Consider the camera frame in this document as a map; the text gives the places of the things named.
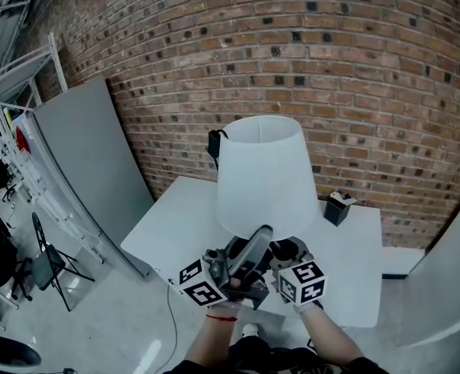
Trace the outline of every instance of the gray floor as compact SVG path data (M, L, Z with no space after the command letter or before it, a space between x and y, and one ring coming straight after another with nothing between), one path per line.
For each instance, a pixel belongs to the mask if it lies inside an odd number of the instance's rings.
M44 213L38 214L47 238L64 252L76 254L83 272L97 281L91 283L68 273L61 276L61 284L73 306L71 313L65 310L55 289L33 289L32 302L22 302L19 310L5 312L3 322L7 331L1 335L35 348L43 358L38 372L59 372L64 367L72 367L79 374L155 372L171 354L175 340L166 304L166 284L154 273L147 281L141 281L108 262L98 264ZM11 223L17 226L14 238L31 250L37 243L29 218L30 211L18 207ZM400 291L399 280L384 281L377 326L346 331L368 358L390 373L459 374L460 332L431 345L395 346ZM171 293L170 299L178 328L178 347L166 369L181 361L204 315L179 295ZM363 309L363 306L352 308ZM264 338L275 346L304 346L308 340L298 319L247 309L242 311L235 336L248 322L260 324Z

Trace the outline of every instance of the person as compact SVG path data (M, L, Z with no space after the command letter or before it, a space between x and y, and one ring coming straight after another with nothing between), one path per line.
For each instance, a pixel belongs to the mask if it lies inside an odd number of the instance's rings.
M242 338L229 348L239 309L239 303L210 306L185 359L170 373L387 374L363 356L355 342L329 318L317 301L295 307L316 354L307 348L270 348L259 338L254 324L246 324Z

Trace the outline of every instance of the small black box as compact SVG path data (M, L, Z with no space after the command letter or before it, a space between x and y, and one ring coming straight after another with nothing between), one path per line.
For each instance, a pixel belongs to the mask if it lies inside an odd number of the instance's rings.
M350 206L330 196L325 204L324 217L337 227L348 215Z

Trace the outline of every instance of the sneaker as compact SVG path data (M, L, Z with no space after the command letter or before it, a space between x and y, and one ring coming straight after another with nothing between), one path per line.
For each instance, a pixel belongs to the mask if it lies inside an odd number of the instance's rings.
M260 336L260 332L256 324L246 324L244 328L242 328L242 338L259 337L259 336Z

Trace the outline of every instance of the white table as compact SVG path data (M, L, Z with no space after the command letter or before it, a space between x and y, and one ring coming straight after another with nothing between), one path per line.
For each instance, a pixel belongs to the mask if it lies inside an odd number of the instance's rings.
M121 247L150 264L165 281L178 285L179 271L206 249L224 248L232 239L215 218L216 183L178 177L125 238ZM352 206L335 227L323 218L324 202L303 240L327 275L325 311L340 326L377 323L382 277L380 211ZM260 309L294 316L265 275L268 297Z

